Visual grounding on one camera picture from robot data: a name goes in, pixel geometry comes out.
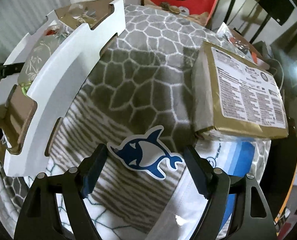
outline black stand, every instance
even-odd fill
[[[228,10],[226,12],[226,15],[225,15],[225,18],[224,18],[224,23],[226,24],[228,19],[229,19],[229,16],[231,15],[231,12],[232,12],[232,9],[233,9],[233,6],[235,4],[235,1],[236,0],[231,0],[230,4],[229,4],[229,7],[228,7]]]
[[[0,63],[0,79],[6,78],[7,76],[15,73],[20,73],[24,63],[14,63],[10,65],[3,65]]]
[[[268,14],[266,15],[264,21],[262,22],[261,26],[258,28],[254,36],[250,40],[250,44],[253,44],[253,42],[256,40],[257,36],[261,33],[261,31],[264,29],[268,21],[271,19],[271,16]]]
[[[93,192],[107,159],[107,147],[101,144],[79,167],[62,175],[47,177],[39,173],[24,201],[16,225],[14,240],[64,240],[55,193],[62,193],[67,215],[76,240],[102,240],[91,220],[83,198]],[[227,197],[236,194],[235,206],[225,239],[273,240],[276,231],[263,192],[254,176],[229,176],[200,158],[192,146],[184,150],[184,159],[198,192],[208,199],[207,207],[190,240],[215,240],[225,212]]]

